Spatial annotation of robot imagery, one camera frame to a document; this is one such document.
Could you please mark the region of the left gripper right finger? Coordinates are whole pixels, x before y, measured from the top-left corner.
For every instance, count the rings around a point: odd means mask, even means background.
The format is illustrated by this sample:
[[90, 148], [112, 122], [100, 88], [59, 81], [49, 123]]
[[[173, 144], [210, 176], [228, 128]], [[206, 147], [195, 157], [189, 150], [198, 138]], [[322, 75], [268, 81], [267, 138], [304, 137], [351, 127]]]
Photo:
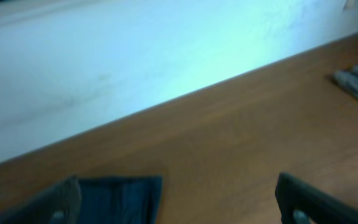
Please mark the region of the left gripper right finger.
[[286, 172], [278, 176], [275, 198], [282, 223], [358, 223], [358, 210]]

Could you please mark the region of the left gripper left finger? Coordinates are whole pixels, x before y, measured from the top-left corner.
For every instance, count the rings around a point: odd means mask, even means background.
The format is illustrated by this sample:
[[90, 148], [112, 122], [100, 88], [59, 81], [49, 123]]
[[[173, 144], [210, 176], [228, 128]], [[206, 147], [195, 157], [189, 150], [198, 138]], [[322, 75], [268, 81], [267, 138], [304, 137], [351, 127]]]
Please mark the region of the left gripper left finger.
[[0, 224], [76, 223], [81, 201], [79, 181], [76, 177], [69, 177], [30, 200], [1, 212]]

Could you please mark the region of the navy blue shorts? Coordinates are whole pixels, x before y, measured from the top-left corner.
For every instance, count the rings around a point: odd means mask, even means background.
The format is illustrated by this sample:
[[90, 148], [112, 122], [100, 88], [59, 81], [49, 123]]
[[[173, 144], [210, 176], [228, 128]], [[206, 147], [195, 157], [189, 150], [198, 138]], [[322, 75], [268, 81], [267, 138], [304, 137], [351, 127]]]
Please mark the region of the navy blue shorts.
[[163, 191], [161, 176], [75, 179], [80, 207], [75, 223], [155, 224]]

